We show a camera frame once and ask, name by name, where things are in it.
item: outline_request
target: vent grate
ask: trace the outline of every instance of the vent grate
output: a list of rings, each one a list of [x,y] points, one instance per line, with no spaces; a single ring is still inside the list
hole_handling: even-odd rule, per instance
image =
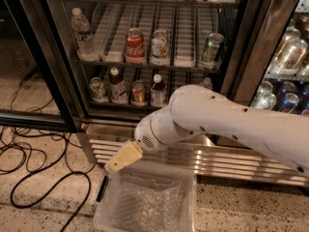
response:
[[[143,143],[148,147],[148,148],[154,148],[155,145],[153,144],[153,142],[151,141],[151,139],[149,139],[147,136],[143,136]]]

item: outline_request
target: bottle label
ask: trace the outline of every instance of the bottle label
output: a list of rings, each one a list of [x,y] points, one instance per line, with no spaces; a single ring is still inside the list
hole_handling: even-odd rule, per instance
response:
[[[151,106],[163,107],[166,104],[166,90],[151,89]]]
[[[112,93],[112,102],[117,104],[124,104],[127,103],[127,93],[126,93],[126,86],[125,82],[122,81],[117,85],[110,85],[111,93]]]

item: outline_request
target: electrical cord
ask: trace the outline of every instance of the electrical cord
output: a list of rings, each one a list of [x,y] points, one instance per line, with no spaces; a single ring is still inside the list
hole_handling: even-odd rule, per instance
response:
[[[63,228],[61,229],[61,231],[65,231],[65,229],[67,228],[67,226],[70,224],[70,222],[73,220],[73,218],[78,214],[78,212],[80,211],[80,209],[83,207],[83,205],[86,203],[87,199],[89,198],[90,192],[91,192],[91,180],[88,176],[88,173],[91,172],[94,167],[96,166],[95,164],[91,167],[90,170],[86,171],[86,172],[82,172],[82,171],[76,171],[73,170],[68,162],[68,158],[67,158],[67,154],[68,154],[68,146],[71,144],[74,146],[73,143],[70,142],[70,137],[71,134],[69,134],[69,136],[66,136],[64,133],[60,133],[60,132],[50,132],[50,133],[45,133],[42,131],[39,131],[39,134],[28,134],[31,130],[27,130],[27,129],[16,129],[16,128],[12,128],[12,140],[9,143],[6,143],[3,139],[3,135],[5,130],[7,130],[8,128],[2,128],[1,132],[0,132],[0,141],[1,143],[4,145],[1,147],[0,149],[0,159],[1,156],[7,152],[8,150],[19,150],[20,152],[22,152],[22,160],[20,161],[20,163],[15,166],[13,169],[9,169],[9,170],[5,170],[5,169],[0,169],[0,174],[10,174],[16,170],[18,170],[20,167],[22,167],[23,164],[26,165],[26,169],[29,172],[28,175],[26,175],[25,177],[23,177],[20,181],[18,181],[17,184],[15,184],[15,186],[13,187],[11,194],[10,194],[10,201],[12,203],[12,205],[18,209],[26,209],[26,208],[30,208],[38,203],[40,203],[41,201],[43,201],[47,195],[49,193],[51,193],[54,189],[56,189],[56,187],[62,183],[63,181],[67,180],[67,178],[69,178],[72,175],[77,175],[77,176],[81,176],[83,178],[86,178],[87,182],[88,182],[88,190],[87,193],[84,197],[84,199],[82,200],[82,202],[80,203],[80,205],[77,207],[76,211],[71,215],[71,217],[69,218],[69,220],[66,222],[66,224],[63,226]],[[30,170],[29,169],[29,161],[31,159],[31,154],[33,151],[38,151],[40,153],[43,152],[43,150],[39,150],[39,149],[33,149],[31,147],[30,144],[26,143],[26,142],[16,142],[16,140],[19,137],[24,137],[24,138],[38,138],[38,137],[45,137],[45,136],[50,136],[50,138],[54,141],[64,141],[65,143],[65,147],[64,150],[61,153],[61,156],[59,158],[57,158],[55,161],[53,161],[52,163],[50,163],[48,166],[44,166],[47,160],[47,154],[44,153],[44,160],[43,163],[35,170]],[[61,159],[65,160],[66,166],[67,168],[70,170],[69,174],[66,174],[65,176],[63,176],[59,181],[57,181],[48,191],[46,194],[44,194],[42,197],[40,197],[38,200],[36,200],[33,203],[30,204],[26,204],[26,205],[21,205],[16,203],[16,201],[14,200],[14,196],[16,193],[17,188],[26,180],[30,179],[31,177],[33,177],[34,175],[40,174],[43,171],[49,169],[50,167],[54,166],[55,164],[57,164]]]

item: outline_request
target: refrigerator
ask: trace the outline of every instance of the refrigerator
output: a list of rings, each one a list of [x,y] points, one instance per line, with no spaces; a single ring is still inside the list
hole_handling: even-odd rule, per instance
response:
[[[14,8],[15,0],[6,0]],[[107,163],[125,141],[134,138],[136,125],[159,109],[151,104],[150,86],[155,74],[166,84],[166,102],[187,84],[205,77],[213,91],[228,99],[253,105],[260,84],[283,34],[302,0],[16,0],[20,2],[43,56],[54,64],[41,73],[69,131],[76,132],[89,162]],[[70,19],[79,8],[88,18],[96,54],[78,51]],[[139,28],[144,35],[145,61],[126,58],[126,34]],[[169,33],[170,54],[164,65],[154,64],[154,31]],[[210,34],[224,37],[219,58],[211,65],[201,61]],[[109,73],[123,75],[128,101],[114,103]],[[98,101],[91,80],[103,83],[107,101]],[[132,83],[146,86],[143,106],[131,102]],[[192,110],[198,104],[192,104]],[[144,161],[194,170],[198,175],[235,178],[285,185],[308,186],[307,178],[283,164],[227,138],[205,134],[173,144],[158,153],[145,153]]]

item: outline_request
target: glass refrigerator door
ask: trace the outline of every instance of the glass refrigerator door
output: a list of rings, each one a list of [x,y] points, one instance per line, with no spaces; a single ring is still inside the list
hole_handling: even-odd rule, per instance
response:
[[[76,131],[45,57],[47,43],[40,45],[40,28],[27,15],[39,24],[18,0],[0,0],[0,125]]]
[[[286,23],[251,106],[309,115],[309,0]]]

